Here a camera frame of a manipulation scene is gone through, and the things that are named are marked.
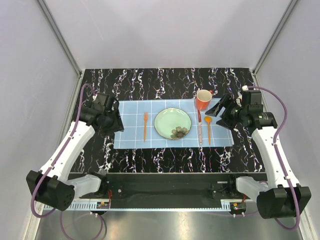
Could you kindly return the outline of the orange plastic spoon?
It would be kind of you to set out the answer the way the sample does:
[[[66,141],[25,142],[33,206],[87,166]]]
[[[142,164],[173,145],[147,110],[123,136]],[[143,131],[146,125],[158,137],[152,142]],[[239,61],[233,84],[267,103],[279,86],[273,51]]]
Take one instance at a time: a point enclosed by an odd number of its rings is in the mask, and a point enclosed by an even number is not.
[[[211,122],[212,122],[212,118],[210,116],[205,116],[204,120],[207,123],[208,144],[211,145]]]

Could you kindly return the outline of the blue checked placemat cloth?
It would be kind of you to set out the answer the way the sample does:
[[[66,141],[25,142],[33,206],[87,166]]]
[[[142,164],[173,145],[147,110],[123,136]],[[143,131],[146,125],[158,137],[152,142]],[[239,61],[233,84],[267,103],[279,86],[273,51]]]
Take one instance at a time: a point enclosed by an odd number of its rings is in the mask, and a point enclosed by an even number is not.
[[[115,149],[231,147],[231,130],[205,121],[194,99],[124,100],[119,103],[123,132],[116,132]]]

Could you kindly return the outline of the orange plastic fork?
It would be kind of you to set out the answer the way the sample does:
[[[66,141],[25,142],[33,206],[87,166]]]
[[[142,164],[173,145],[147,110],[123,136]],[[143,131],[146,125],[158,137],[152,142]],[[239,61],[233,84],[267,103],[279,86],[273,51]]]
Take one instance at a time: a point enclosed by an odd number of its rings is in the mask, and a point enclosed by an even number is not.
[[[143,128],[143,141],[145,142],[147,139],[147,122],[149,119],[149,114],[148,112],[145,112],[143,115],[143,120],[144,120],[144,128]]]

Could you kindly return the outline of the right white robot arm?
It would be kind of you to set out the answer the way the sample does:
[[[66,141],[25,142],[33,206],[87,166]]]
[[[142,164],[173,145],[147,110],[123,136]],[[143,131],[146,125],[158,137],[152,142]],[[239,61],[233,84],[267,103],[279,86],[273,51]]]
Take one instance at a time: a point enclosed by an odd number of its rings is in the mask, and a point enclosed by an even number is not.
[[[228,195],[235,199],[243,194],[249,197],[263,219],[298,218],[312,194],[293,174],[279,139],[275,117],[264,111],[261,92],[243,91],[240,98],[225,94],[205,115],[220,117],[217,125],[229,130],[237,124],[247,127],[264,164],[266,183],[250,176],[235,177],[227,185]]]

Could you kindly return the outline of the green floral plate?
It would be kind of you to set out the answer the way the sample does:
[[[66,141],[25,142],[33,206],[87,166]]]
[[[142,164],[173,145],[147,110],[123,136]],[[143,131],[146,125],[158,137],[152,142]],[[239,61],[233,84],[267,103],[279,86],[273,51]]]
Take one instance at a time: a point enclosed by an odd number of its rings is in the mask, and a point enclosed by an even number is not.
[[[157,133],[170,140],[179,140],[191,130],[192,120],[182,109],[169,107],[160,111],[154,119]]]

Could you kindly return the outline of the pink handled knife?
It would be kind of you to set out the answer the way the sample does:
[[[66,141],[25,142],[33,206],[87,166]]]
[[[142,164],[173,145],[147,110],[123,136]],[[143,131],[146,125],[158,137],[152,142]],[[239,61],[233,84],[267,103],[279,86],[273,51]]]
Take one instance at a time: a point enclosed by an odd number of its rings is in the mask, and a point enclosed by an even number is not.
[[[203,144],[203,138],[202,138],[202,117],[200,110],[197,110],[197,117],[198,117],[198,140],[199,145],[201,146]]]

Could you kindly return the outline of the orange mug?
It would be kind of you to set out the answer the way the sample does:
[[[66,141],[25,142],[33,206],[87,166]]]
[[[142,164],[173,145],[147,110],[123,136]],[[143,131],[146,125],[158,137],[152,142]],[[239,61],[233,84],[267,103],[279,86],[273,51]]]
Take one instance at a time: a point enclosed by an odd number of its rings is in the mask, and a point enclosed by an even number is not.
[[[213,97],[212,90],[201,89],[196,93],[195,96],[195,107],[199,111],[204,111],[208,108]]]

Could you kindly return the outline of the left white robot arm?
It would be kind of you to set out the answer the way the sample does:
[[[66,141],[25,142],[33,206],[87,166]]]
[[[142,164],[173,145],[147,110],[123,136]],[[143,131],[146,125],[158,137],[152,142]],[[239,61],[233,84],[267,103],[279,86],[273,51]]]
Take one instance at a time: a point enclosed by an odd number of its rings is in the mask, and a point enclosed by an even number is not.
[[[32,213],[42,217],[36,212],[36,202],[53,210],[65,211],[74,199],[84,195],[92,193],[97,198],[103,198],[108,193],[108,186],[98,174],[86,174],[71,180],[68,177],[81,151],[95,133],[110,135],[122,131],[124,126],[118,102],[113,107],[93,104],[90,108],[86,107],[84,113],[79,113],[49,160],[39,171],[31,170],[26,176]]]

